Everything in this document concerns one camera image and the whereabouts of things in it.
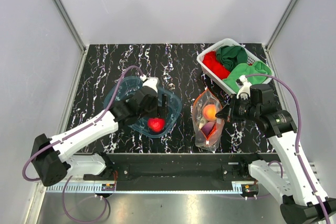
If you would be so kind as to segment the clear zip top bag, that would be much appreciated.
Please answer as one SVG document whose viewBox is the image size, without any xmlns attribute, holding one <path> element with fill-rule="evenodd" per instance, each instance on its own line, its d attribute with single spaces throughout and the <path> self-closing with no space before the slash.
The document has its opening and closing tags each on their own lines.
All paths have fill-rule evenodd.
<svg viewBox="0 0 336 224">
<path fill-rule="evenodd" d="M 213 153 L 217 150 L 225 121 L 217 118 L 216 113 L 222 108 L 219 99 L 209 89 L 197 97 L 192 107 L 196 147 Z"/>
</svg>

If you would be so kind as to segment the red fake apple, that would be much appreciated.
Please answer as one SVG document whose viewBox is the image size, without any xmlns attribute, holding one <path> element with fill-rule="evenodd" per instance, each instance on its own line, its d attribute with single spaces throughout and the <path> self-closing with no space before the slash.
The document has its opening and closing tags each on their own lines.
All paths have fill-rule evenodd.
<svg viewBox="0 0 336 224">
<path fill-rule="evenodd" d="M 148 119 L 148 128 L 155 132 L 161 132 L 165 127 L 165 119 L 162 118 L 149 118 Z"/>
</svg>

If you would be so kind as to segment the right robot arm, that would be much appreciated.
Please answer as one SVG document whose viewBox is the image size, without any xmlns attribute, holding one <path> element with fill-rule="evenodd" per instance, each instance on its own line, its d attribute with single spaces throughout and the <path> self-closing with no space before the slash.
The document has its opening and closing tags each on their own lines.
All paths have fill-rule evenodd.
<svg viewBox="0 0 336 224">
<path fill-rule="evenodd" d="M 317 180 L 299 141 L 300 126 L 288 111 L 277 109 L 268 84 L 241 82 L 238 93 L 216 116 L 226 122 L 255 122 L 276 150 L 287 179 L 277 175 L 259 154 L 242 159 L 238 173 L 269 191 L 286 223 L 330 223 L 335 215 L 335 198 L 329 197 Z"/>
</svg>

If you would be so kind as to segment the orange fake fruit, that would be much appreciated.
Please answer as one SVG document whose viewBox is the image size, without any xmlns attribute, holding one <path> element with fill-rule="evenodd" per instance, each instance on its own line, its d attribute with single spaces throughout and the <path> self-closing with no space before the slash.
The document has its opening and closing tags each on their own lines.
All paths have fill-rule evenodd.
<svg viewBox="0 0 336 224">
<path fill-rule="evenodd" d="M 208 104 L 202 109 L 203 117 L 208 121 L 216 120 L 217 107 L 214 104 Z"/>
</svg>

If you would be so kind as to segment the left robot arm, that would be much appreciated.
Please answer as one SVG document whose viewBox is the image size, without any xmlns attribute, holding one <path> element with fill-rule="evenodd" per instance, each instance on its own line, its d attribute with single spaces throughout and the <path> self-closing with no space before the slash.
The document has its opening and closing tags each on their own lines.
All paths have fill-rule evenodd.
<svg viewBox="0 0 336 224">
<path fill-rule="evenodd" d="M 113 164 L 102 153 L 78 155 L 77 152 L 97 139 L 112 134 L 142 118 L 166 118 L 167 96 L 144 86 L 89 121 L 67 132 L 47 137 L 37 136 L 31 151 L 30 163 L 38 180 L 46 187 L 70 176 L 92 176 L 107 180 L 113 176 Z"/>
</svg>

